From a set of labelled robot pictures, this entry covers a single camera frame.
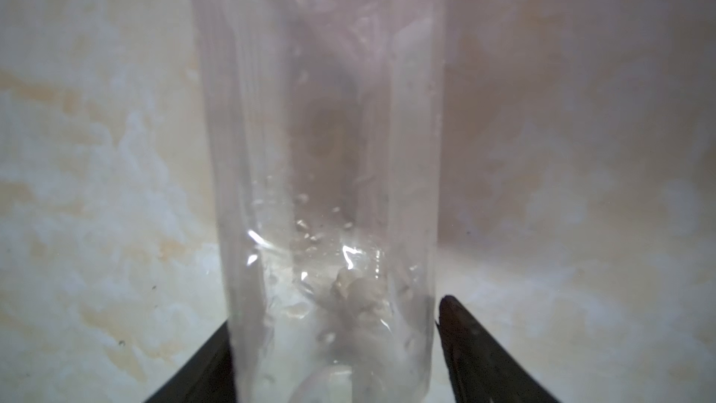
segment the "tabletop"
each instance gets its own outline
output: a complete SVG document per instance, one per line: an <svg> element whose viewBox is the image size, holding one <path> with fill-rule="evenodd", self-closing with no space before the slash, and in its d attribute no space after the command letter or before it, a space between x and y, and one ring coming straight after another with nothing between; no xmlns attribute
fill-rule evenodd
<svg viewBox="0 0 716 403"><path fill-rule="evenodd" d="M438 291L564 402L710 402L716 2L448 3ZM140 402L225 318L189 0L0 0L0 400Z"/></svg>

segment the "clear plastic tube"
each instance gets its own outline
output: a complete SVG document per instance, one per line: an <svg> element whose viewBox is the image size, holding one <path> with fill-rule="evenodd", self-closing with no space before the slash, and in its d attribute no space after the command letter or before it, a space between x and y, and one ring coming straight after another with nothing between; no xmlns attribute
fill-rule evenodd
<svg viewBox="0 0 716 403"><path fill-rule="evenodd" d="M192 0L243 403L420 402L442 0Z"/></svg>

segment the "beige marble pattern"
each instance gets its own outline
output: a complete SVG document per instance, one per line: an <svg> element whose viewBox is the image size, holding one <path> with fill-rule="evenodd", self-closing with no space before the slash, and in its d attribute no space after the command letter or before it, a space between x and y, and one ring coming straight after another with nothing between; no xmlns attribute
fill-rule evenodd
<svg viewBox="0 0 716 403"><path fill-rule="evenodd" d="M448 58L440 290L565 402L711 402L716 0L450 0ZM0 401L224 318L198 76L189 0L0 0Z"/></svg>

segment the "robotic claw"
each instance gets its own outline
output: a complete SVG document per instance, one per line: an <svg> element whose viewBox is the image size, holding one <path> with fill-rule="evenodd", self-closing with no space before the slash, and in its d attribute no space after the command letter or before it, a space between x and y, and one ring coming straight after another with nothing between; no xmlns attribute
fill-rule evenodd
<svg viewBox="0 0 716 403"><path fill-rule="evenodd" d="M440 301L436 325L455 403L559 403L454 296ZM146 403L177 402L236 402L226 323Z"/></svg>

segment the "marbled surface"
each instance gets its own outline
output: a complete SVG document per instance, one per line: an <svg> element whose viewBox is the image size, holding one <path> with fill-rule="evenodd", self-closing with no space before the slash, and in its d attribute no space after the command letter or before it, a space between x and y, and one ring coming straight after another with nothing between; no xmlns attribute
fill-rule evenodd
<svg viewBox="0 0 716 403"><path fill-rule="evenodd" d="M450 8L439 289L565 402L712 401L716 1ZM223 320L199 88L189 0L0 0L0 401L140 401Z"/></svg>

